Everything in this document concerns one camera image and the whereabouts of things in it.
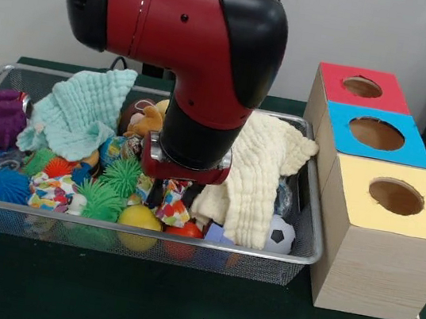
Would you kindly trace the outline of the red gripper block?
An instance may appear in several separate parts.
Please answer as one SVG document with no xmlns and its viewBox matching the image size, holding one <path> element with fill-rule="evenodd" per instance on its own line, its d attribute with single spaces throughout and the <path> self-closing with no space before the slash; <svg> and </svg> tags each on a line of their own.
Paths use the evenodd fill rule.
<svg viewBox="0 0 426 319">
<path fill-rule="evenodd" d="M 232 150 L 229 150 L 220 163 L 212 169 L 200 171 L 189 169 L 168 158 L 160 145 L 159 133 L 149 132 L 143 139 L 140 161 L 142 172 L 156 179 L 145 205 L 158 208 L 162 204 L 162 179 L 181 179 L 193 182 L 182 195 L 182 203 L 186 208 L 190 208 L 195 198 L 204 190 L 204 185 L 221 185 L 226 180 L 232 166 L 232 156 Z"/>
</svg>

